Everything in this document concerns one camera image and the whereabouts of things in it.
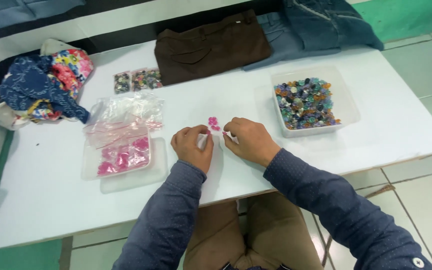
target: silver button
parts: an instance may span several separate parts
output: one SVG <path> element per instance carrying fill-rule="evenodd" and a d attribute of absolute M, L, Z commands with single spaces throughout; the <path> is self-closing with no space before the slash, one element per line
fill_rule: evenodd
<path fill-rule="evenodd" d="M 419 268 L 423 268 L 423 267 L 424 267 L 424 262 L 423 262 L 423 260 L 420 259 L 420 258 L 413 258 L 413 264 L 414 264 L 416 267 L 419 267 Z"/>

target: box of assorted buttons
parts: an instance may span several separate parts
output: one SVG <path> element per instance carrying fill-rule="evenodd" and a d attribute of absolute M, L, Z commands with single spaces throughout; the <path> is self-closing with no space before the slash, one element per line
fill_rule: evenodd
<path fill-rule="evenodd" d="M 335 132 L 360 120 L 353 97 L 335 66 L 275 74 L 271 83 L 285 138 Z"/>

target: blue jeans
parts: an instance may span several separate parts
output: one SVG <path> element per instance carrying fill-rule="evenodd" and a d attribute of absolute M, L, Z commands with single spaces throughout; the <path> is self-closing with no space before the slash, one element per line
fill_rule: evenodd
<path fill-rule="evenodd" d="M 341 51 L 339 47 L 322 50 L 305 50 L 303 40 L 295 32 L 291 31 L 291 26 L 282 13 L 272 12 L 257 16 L 257 19 L 273 52 L 266 59 L 245 65 L 243 67 L 244 71 L 272 65 L 282 60 L 328 55 Z"/>
<path fill-rule="evenodd" d="M 371 25 L 345 0 L 284 0 L 284 13 L 305 51 L 352 45 L 384 49 Z"/>

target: brown pants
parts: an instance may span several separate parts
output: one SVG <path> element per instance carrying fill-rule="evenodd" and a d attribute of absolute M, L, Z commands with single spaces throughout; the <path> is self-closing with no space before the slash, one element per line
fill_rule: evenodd
<path fill-rule="evenodd" d="M 228 262 L 246 270 L 261 266 L 323 270 L 303 214 L 279 192 L 248 198 L 248 241 L 240 232 L 236 202 L 202 207 L 186 250 L 184 270 L 219 270 Z"/>

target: folded clothing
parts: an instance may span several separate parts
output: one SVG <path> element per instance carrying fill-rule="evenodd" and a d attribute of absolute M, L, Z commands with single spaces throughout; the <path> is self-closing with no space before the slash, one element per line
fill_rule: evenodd
<path fill-rule="evenodd" d="M 89 112 L 76 103 L 79 89 L 93 70 L 86 52 L 68 49 L 50 56 L 18 57 L 0 85 L 0 97 L 32 120 L 68 117 L 86 123 Z"/>
<path fill-rule="evenodd" d="M 282 60 L 329 55 L 341 51 L 339 47 L 312 51 L 304 50 L 303 40 L 291 31 L 291 26 L 283 13 L 272 12 L 260 15 L 257 16 L 257 20 L 271 45 L 273 53 L 266 59 L 245 65 L 243 67 L 244 71 L 272 65 Z"/>
<path fill-rule="evenodd" d="M 154 54 L 165 85 L 171 85 L 268 58 L 271 47 L 251 9 L 183 33 L 166 29 Z"/>
<path fill-rule="evenodd" d="M 345 0 L 284 0 L 284 13 L 305 51 L 352 45 L 384 49 L 371 25 Z"/>

